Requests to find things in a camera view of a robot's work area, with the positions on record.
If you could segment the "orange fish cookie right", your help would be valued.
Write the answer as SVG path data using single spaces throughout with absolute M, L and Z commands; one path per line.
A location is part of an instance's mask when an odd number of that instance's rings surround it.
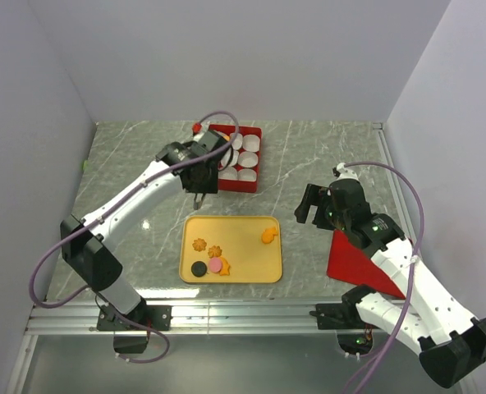
M 268 227 L 263 231 L 261 241 L 267 245 L 272 243 L 276 236 L 278 236 L 278 229 L 276 227 Z

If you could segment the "flower cookie left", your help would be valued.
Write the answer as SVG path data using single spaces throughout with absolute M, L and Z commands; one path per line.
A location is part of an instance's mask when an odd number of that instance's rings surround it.
M 201 252 L 201 251 L 206 250 L 207 242 L 206 242 L 206 240 L 204 240 L 202 238 L 197 238 L 197 239 L 193 240 L 192 247 L 193 247 L 194 251 Z

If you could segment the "black round cookie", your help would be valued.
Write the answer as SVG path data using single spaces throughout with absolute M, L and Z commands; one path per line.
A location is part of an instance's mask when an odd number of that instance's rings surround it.
M 194 277 L 203 277 L 208 272 L 207 264 L 203 261 L 195 261 L 190 267 L 190 271 Z

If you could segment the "orange fish cookie lower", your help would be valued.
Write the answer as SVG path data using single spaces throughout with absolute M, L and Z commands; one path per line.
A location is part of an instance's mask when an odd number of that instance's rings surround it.
M 222 256 L 220 256 L 220 257 L 219 257 L 219 260 L 220 260 L 220 261 L 221 261 L 221 263 L 222 263 L 222 267 L 220 268 L 220 270 L 219 270 L 218 274 L 219 274 L 220 276 L 229 276 L 229 275 L 230 275 L 230 269 L 231 269 L 231 265 L 230 265 L 230 264 L 228 263 L 228 261 L 227 261 L 227 260 L 226 260 L 224 257 L 222 257 Z

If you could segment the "white paper cup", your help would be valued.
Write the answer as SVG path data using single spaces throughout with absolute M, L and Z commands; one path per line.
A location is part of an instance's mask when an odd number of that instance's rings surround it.
M 234 167 L 226 167 L 218 173 L 218 178 L 220 180 L 237 181 L 238 172 Z
M 240 150 L 243 145 L 243 136 L 237 133 L 230 134 L 230 141 L 232 142 L 232 148 L 236 151 Z
M 250 168 L 242 168 L 237 173 L 237 177 L 239 181 L 256 182 L 257 172 Z
M 239 158 L 239 152 L 234 149 L 229 149 L 220 162 L 221 168 L 233 167 L 237 164 Z
M 260 144 L 261 139 L 258 135 L 245 135 L 242 140 L 242 148 L 252 153 L 259 152 Z
M 244 168 L 256 167 L 259 163 L 259 157 L 254 152 L 244 151 L 238 156 L 238 164 Z

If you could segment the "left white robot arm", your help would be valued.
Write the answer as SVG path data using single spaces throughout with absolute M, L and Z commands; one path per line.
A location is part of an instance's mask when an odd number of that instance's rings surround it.
M 232 142 L 216 131 L 167 144 L 125 189 L 100 208 L 62 221 L 62 259 L 97 295 L 112 305 L 128 330 L 145 320 L 145 302 L 126 280 L 114 255 L 127 232 L 158 204 L 185 191 L 200 198 L 218 192 L 218 167 Z

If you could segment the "red cookie box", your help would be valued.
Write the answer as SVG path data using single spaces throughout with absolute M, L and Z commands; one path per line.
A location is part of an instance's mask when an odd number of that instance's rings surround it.
M 245 135 L 258 135 L 261 139 L 260 149 L 259 152 L 256 154 L 259 157 L 259 163 L 256 167 L 253 167 L 254 171 L 257 172 L 257 181 L 256 182 L 246 182 L 246 181 L 227 181 L 227 180 L 220 180 L 218 178 L 218 188 L 223 191 L 230 191 L 230 192 L 238 192 L 238 193 L 255 193 L 258 189 L 258 179 L 259 179 L 259 166 L 261 162 L 261 149 L 263 148 L 263 133 L 260 128 L 253 127 L 253 126 L 240 126 L 240 132 L 243 137 Z M 245 150 L 241 148 L 238 150 L 239 154 L 244 152 Z M 235 166 L 233 166 L 237 172 L 239 172 L 242 168 L 238 162 Z

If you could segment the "yellow tray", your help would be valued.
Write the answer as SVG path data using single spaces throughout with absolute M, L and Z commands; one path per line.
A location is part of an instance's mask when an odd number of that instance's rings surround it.
M 263 231 L 276 227 L 278 236 L 270 244 L 261 241 Z M 198 252 L 193 240 L 206 240 L 206 250 Z M 209 271 L 208 250 L 218 245 L 231 265 L 229 276 Z M 207 264 L 203 277 L 194 277 L 195 261 Z M 274 283 L 282 277 L 282 245 L 279 221 L 271 216 L 194 216 L 186 220 L 181 243 L 179 275 L 186 283 Z

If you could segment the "metal tongs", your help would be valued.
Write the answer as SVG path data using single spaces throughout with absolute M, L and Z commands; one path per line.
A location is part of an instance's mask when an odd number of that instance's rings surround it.
M 199 210 L 201 209 L 204 199 L 205 199 L 206 194 L 194 194 L 193 198 L 193 209 L 194 210 Z

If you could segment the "flower cookie right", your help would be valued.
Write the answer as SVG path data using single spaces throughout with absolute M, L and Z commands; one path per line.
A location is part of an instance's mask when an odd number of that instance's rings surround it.
M 208 256 L 212 258 L 217 258 L 222 255 L 222 249 L 218 245 L 213 245 L 208 250 Z

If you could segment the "red box lid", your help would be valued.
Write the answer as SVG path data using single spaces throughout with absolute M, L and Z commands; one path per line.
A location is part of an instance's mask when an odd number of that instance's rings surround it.
M 327 276 L 353 285 L 368 285 L 378 292 L 402 300 L 404 294 L 380 268 L 356 249 L 340 231 L 334 231 Z

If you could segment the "aluminium rail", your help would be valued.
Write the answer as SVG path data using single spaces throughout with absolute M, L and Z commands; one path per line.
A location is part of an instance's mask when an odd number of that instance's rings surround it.
M 388 165 L 389 167 L 397 168 L 392 157 L 392 152 L 390 150 L 389 143 L 387 142 L 385 124 L 382 122 L 375 122 L 372 124 L 372 129 L 376 136 L 378 148 L 381 155 L 380 162 Z M 400 226 L 402 230 L 406 233 L 406 235 L 414 241 L 415 229 L 411 221 L 408 207 L 404 197 L 404 191 L 406 189 L 406 185 L 401 186 L 400 183 L 401 179 L 394 172 L 391 172 L 390 170 L 386 170 L 386 174 L 387 174 L 389 187 L 392 193 L 392 197 L 395 201 L 398 222 L 400 223 Z
M 324 299 L 148 301 L 171 307 L 170 335 L 283 335 L 322 334 L 309 315 Z M 27 335 L 99 335 L 100 309 L 90 301 L 73 301 L 57 309 L 34 307 L 25 328 Z

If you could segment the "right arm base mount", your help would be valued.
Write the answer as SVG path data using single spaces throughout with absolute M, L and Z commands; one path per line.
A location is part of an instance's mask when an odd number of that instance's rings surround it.
M 360 319 L 357 311 L 347 303 L 316 304 L 309 315 L 316 319 L 320 331 L 334 331 L 338 350 L 345 357 L 360 360 L 380 352 L 374 344 L 375 326 Z

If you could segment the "aluminium rail front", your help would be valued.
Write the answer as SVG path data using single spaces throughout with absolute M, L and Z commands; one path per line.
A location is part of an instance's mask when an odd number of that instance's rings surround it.
M 170 335 L 283 335 L 322 334 L 309 315 L 324 299 L 148 301 L 171 307 Z M 27 335 L 99 335 L 100 309 L 90 301 L 73 301 L 57 309 L 34 307 L 25 328 Z

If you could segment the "orange fish cookie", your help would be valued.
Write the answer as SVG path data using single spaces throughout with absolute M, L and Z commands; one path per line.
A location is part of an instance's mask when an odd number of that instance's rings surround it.
M 230 264 L 228 263 L 228 261 L 227 261 L 227 260 L 226 260 L 224 257 L 222 257 L 222 256 L 220 256 L 220 257 L 219 257 L 219 260 L 220 260 L 220 261 L 221 261 L 221 263 L 222 263 L 222 267 L 220 268 L 220 270 L 219 270 L 218 274 L 219 274 L 220 276 L 229 276 L 229 275 L 230 275 L 230 269 L 231 269 L 231 265 L 230 265 Z
M 278 229 L 276 227 L 268 227 L 263 231 L 261 241 L 267 245 L 272 243 L 276 236 L 278 236 Z

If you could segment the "aluminium rail right side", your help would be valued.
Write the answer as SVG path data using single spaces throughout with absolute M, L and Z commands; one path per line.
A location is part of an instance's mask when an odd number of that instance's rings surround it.
M 378 148 L 381 155 L 380 162 L 388 165 L 389 167 L 397 168 L 392 157 L 392 152 L 390 150 L 389 143 L 387 142 L 385 124 L 382 122 L 375 122 L 372 124 L 372 129 L 376 136 Z M 394 172 L 391 172 L 390 170 L 386 170 L 386 174 L 387 174 L 389 187 L 392 193 L 392 197 L 395 201 L 398 222 L 400 223 L 400 226 L 402 230 L 406 233 L 406 235 L 414 241 L 415 229 L 411 221 L 408 207 L 404 197 L 404 191 L 406 189 L 406 185 L 401 186 L 400 183 L 401 179 Z

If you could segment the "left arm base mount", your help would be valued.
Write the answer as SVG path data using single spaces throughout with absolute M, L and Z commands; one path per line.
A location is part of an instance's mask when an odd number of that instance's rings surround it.
M 111 305 L 103 305 L 99 309 L 96 331 L 113 334 L 113 349 L 124 360 L 142 355 L 148 350 L 149 341 L 156 337 L 163 340 L 163 352 L 155 359 L 162 359 L 170 351 L 170 341 L 165 332 L 171 327 L 171 306 L 144 305 L 129 315 L 120 314 Z

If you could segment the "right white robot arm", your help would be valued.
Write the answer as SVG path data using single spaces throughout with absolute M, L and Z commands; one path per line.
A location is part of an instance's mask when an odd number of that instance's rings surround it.
M 447 291 L 392 218 L 371 211 L 357 180 L 340 179 L 327 187 L 308 184 L 295 210 L 298 223 L 306 222 L 311 207 L 317 209 L 314 225 L 344 235 L 384 272 L 414 310 L 408 314 L 362 284 L 345 293 L 338 305 L 316 305 L 311 315 L 320 330 L 370 324 L 395 334 L 443 388 L 454 386 L 486 362 L 486 318 L 477 318 Z

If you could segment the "pink round cookie lower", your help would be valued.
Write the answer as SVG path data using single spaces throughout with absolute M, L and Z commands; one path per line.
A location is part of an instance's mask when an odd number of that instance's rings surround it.
M 223 262 L 219 257 L 213 257 L 209 260 L 209 271 L 212 273 L 219 273 L 222 270 Z

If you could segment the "flower cookie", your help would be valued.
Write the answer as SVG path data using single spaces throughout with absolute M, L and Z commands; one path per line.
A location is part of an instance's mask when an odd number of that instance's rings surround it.
M 197 239 L 193 240 L 192 247 L 193 247 L 194 251 L 201 252 L 201 251 L 206 250 L 207 242 L 206 242 L 206 240 L 204 240 L 202 238 L 197 238 Z
M 222 249 L 218 245 L 213 245 L 208 250 L 208 256 L 212 258 L 217 258 L 222 255 Z

